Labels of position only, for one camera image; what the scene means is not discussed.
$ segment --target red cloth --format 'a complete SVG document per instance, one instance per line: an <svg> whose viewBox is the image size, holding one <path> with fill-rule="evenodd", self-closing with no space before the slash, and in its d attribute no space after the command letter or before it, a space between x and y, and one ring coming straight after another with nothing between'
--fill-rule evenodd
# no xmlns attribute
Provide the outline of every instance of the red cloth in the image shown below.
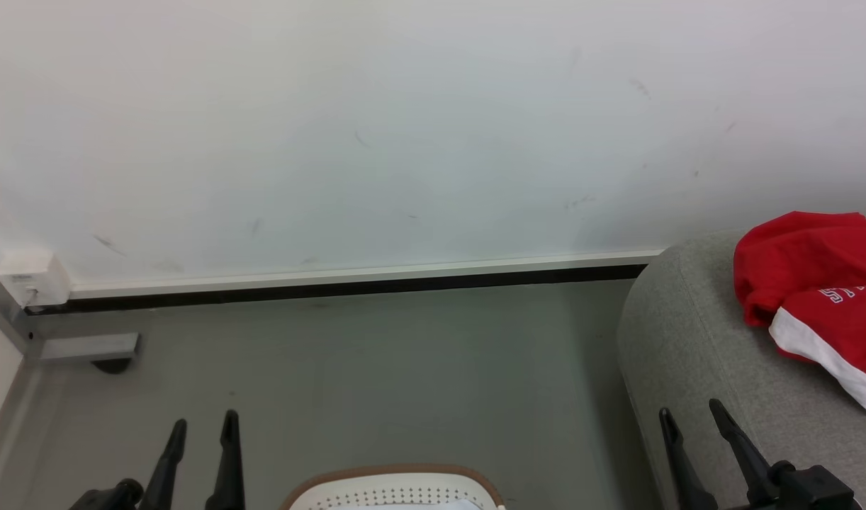
<svg viewBox="0 0 866 510"><path fill-rule="evenodd" d="M866 217L791 212L735 249L735 293L780 352L821 363L866 407Z"/></svg>

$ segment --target power outlet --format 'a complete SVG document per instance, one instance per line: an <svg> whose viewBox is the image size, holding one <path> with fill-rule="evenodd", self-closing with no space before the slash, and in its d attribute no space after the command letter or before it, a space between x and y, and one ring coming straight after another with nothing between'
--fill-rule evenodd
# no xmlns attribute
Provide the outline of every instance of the power outlet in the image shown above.
<svg viewBox="0 0 866 510"><path fill-rule="evenodd" d="M60 305L71 293L71 282L61 263L45 249L5 252L0 281L21 307Z"/></svg>

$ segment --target red clothing with white trim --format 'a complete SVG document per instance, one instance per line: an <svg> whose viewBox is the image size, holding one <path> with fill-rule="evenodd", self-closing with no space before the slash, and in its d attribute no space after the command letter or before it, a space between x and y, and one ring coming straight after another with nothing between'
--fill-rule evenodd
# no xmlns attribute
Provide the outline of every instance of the red clothing with white trim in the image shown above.
<svg viewBox="0 0 866 510"><path fill-rule="evenodd" d="M780 352L831 372L866 409L866 217L791 212L735 249L735 293Z"/></svg>

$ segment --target gray couch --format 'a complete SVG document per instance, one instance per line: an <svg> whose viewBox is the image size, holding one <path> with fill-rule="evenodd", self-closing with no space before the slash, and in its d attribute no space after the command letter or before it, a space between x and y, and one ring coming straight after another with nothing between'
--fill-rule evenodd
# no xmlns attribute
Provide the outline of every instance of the gray couch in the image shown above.
<svg viewBox="0 0 866 510"><path fill-rule="evenodd" d="M657 413L673 411L695 470L721 508L746 504L709 398L719 398L772 464L821 464L866 510L866 410L817 365L777 355L741 320L732 253L744 232L719 232L663 252L631 288L619 363L663 506L677 509Z"/></svg>

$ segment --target perforated white basket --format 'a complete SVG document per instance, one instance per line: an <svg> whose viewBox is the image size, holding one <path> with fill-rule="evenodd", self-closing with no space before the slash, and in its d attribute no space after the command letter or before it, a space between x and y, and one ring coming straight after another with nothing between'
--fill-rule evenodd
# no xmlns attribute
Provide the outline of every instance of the perforated white basket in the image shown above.
<svg viewBox="0 0 866 510"><path fill-rule="evenodd" d="M439 464L378 465L329 472L299 485L280 510L443 504L462 499L481 510L505 510L494 485L479 472Z"/></svg>

